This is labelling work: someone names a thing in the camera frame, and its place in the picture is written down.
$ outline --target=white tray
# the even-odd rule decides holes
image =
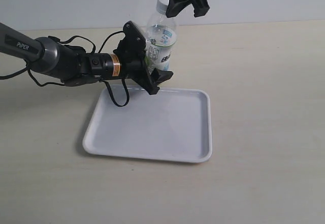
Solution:
[[[121,85],[112,86],[117,102]],[[90,154],[201,163],[212,154],[209,96],[200,90],[161,88],[148,95],[128,86],[130,102],[116,107],[106,89],[83,139]]]

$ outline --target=water bottle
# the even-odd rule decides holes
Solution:
[[[176,43],[176,22],[166,17],[169,0],[158,0],[156,12],[150,17],[146,28],[146,63],[149,73],[157,68],[168,71],[172,47]]]

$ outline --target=robotic arm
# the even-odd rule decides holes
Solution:
[[[206,0],[170,0],[166,15],[176,16],[190,4],[194,6],[195,17],[203,16],[209,10]],[[101,53],[107,40],[118,33],[124,33],[125,37],[119,42],[113,54]],[[56,37],[49,36],[33,40],[0,23],[0,52],[22,58],[26,62],[25,69],[7,76],[0,76],[0,80],[13,78],[27,71],[34,82],[42,87],[48,84],[73,87],[103,82],[107,86],[113,103],[121,107],[129,101],[125,79],[133,79],[152,95],[158,93],[160,83],[169,80],[173,75],[173,72],[157,69],[149,74],[145,63],[146,39],[141,29],[132,21],[124,25],[123,31],[109,35],[97,53],[95,44],[88,39],[86,40],[93,44],[90,53],[87,53],[83,47],[68,45],[75,38],[86,39],[73,36],[63,42]],[[58,78],[62,83],[40,84],[31,71]],[[116,103],[112,89],[107,82],[107,80],[116,79],[122,80],[127,95],[124,105]]]

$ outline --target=tray rim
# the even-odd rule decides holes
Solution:
[[[120,84],[112,84],[111,85],[112,88],[117,88],[117,87],[122,87],[122,85]],[[127,86],[128,89],[141,89],[141,90],[144,90],[143,88],[141,88],[140,86],[137,86],[137,85],[128,85]],[[204,95],[204,97],[206,98],[206,101],[207,101],[207,113],[208,113],[208,147],[209,147],[209,150],[207,152],[207,154],[202,157],[202,158],[197,158],[197,159],[176,159],[176,158],[168,158],[168,157],[162,157],[162,158],[159,158],[159,157],[150,157],[148,155],[144,155],[144,156],[141,156],[141,155],[129,155],[129,154],[119,154],[119,155],[113,155],[113,154],[101,154],[100,152],[97,152],[97,151],[93,151],[89,145],[88,145],[88,142],[86,141],[86,138],[87,138],[87,135],[89,134],[89,131],[90,131],[90,128],[91,128],[91,125],[96,117],[96,114],[97,114],[97,111],[99,110],[99,103],[100,103],[100,100],[101,100],[101,97],[103,96],[104,93],[107,93],[107,89],[104,88],[100,94],[100,96],[98,97],[98,101],[96,103],[96,106],[95,106],[95,109],[92,113],[92,116],[91,116],[91,119],[88,123],[88,126],[87,126],[87,130],[84,134],[84,137],[83,137],[83,140],[82,140],[82,146],[84,148],[84,150],[89,153],[89,154],[93,154],[93,155],[101,155],[101,156],[107,156],[107,157],[118,157],[118,158],[133,158],[133,159],[148,159],[148,160],[154,160],[154,161],[168,161],[168,162],[183,162],[183,163],[203,163],[203,162],[206,162],[207,160],[210,159],[210,157],[212,156],[212,125],[211,125],[211,100],[210,100],[210,97],[209,95],[203,91],[203,90],[200,90],[200,89],[191,89],[191,88],[170,88],[170,87],[161,87],[159,91],[189,91],[189,92],[198,92],[198,93],[201,93]]]

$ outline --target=table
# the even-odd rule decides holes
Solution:
[[[24,33],[99,45],[116,30]],[[325,220],[325,21],[181,26],[178,34],[175,76],[164,86],[210,95],[210,160],[88,155],[82,138],[103,85],[39,88],[23,74],[0,81],[1,223]],[[2,75],[23,67],[7,55],[0,64]]]

